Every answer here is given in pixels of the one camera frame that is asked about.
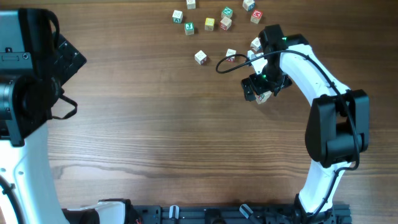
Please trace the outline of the plain wooden block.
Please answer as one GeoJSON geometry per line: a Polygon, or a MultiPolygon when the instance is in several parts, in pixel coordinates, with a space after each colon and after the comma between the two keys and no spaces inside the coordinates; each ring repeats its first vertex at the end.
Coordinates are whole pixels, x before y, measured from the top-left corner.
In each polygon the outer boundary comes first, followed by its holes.
{"type": "Polygon", "coordinates": [[[272,95],[271,91],[267,91],[267,92],[261,93],[260,95],[256,95],[257,104],[260,105],[262,103],[265,103],[271,95],[272,95]]]}

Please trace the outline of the red sided wooden block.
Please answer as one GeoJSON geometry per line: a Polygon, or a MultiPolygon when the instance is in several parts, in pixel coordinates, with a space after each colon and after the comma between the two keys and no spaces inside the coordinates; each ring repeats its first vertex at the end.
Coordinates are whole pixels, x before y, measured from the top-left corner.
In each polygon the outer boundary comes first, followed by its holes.
{"type": "Polygon", "coordinates": [[[203,65],[206,60],[207,60],[207,55],[204,53],[204,51],[199,50],[195,55],[194,55],[195,60],[197,61],[197,63],[199,63],[200,65],[203,65]]]}

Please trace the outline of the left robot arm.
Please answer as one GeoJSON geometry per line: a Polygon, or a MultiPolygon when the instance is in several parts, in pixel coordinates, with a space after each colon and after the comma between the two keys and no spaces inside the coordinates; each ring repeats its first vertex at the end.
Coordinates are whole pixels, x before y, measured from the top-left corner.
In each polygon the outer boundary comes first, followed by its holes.
{"type": "Polygon", "coordinates": [[[1,11],[1,211],[7,223],[127,223],[129,202],[62,208],[48,157],[48,127],[64,84],[86,58],[47,9],[1,11]]]}

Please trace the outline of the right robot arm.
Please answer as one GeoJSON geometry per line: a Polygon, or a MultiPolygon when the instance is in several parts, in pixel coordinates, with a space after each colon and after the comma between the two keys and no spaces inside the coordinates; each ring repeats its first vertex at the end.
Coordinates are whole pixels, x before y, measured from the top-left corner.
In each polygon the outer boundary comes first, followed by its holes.
{"type": "Polygon", "coordinates": [[[342,175],[359,166],[369,145],[369,97],[338,81],[301,34],[284,35],[279,25],[259,35],[262,52],[248,52],[254,73],[241,82],[247,101],[264,101],[296,84],[310,104],[305,147],[311,158],[297,205],[304,220],[325,218],[342,175]]]}

